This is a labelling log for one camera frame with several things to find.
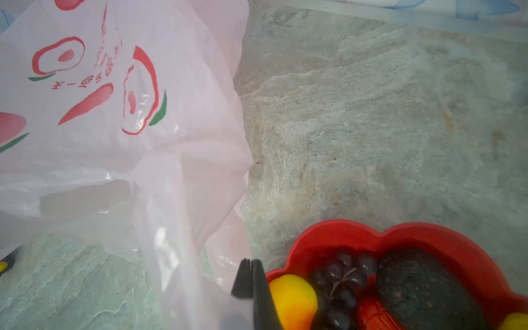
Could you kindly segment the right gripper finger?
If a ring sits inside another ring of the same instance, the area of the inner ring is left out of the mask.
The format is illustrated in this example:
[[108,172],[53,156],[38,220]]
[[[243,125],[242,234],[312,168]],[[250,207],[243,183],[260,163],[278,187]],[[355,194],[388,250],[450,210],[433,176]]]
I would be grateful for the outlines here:
[[282,329],[263,264],[258,259],[240,262],[231,295],[239,300],[252,301],[253,329]]

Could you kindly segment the pink plastic bag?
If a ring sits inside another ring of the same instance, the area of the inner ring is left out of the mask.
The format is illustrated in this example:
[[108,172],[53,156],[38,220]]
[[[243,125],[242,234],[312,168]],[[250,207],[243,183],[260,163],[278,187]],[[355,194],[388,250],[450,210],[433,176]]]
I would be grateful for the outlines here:
[[54,231],[147,263],[172,329],[251,329],[247,1],[2,1],[1,253]]

